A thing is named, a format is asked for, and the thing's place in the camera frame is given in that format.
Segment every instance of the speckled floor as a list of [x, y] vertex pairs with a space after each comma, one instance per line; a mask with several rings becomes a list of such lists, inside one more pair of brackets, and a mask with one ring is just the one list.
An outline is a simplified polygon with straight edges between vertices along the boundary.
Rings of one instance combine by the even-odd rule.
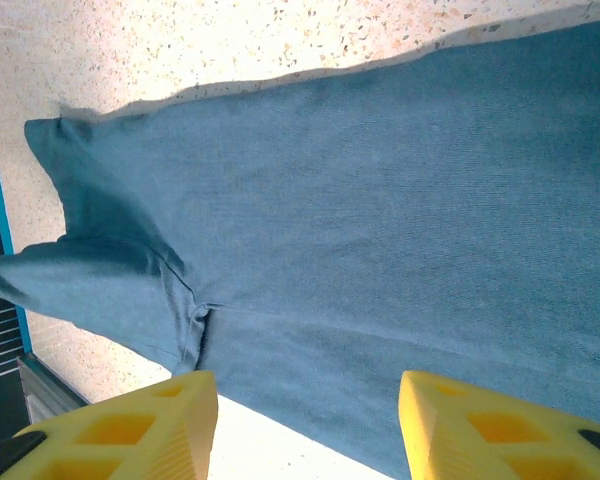
[[[15, 247], [63, 233], [27, 119], [260, 89], [595, 20], [600, 2], [577, 0], [0, 0], [0, 173]], [[29, 323], [36, 353], [92, 401], [168, 376], [66, 322]], [[210, 478], [385, 477], [222, 399]]]

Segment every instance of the yellow object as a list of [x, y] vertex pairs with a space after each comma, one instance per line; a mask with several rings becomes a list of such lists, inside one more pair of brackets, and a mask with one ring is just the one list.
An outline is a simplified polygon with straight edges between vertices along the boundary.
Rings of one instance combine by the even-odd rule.
[[205, 480], [218, 418], [193, 372], [32, 425], [48, 438], [0, 480]]
[[399, 413], [413, 480], [600, 480], [589, 420], [424, 372]]

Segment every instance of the floor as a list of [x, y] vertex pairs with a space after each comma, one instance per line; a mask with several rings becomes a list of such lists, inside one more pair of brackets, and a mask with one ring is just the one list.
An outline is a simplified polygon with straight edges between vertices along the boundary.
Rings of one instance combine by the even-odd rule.
[[[0, 174], [16, 251], [64, 229], [27, 119], [256, 90], [596, 20], [600, 1], [582, 0], [0, 0]], [[36, 354], [91, 401], [168, 377], [66, 322], [29, 323]], [[238, 472], [385, 478], [221, 399], [210, 478]]]

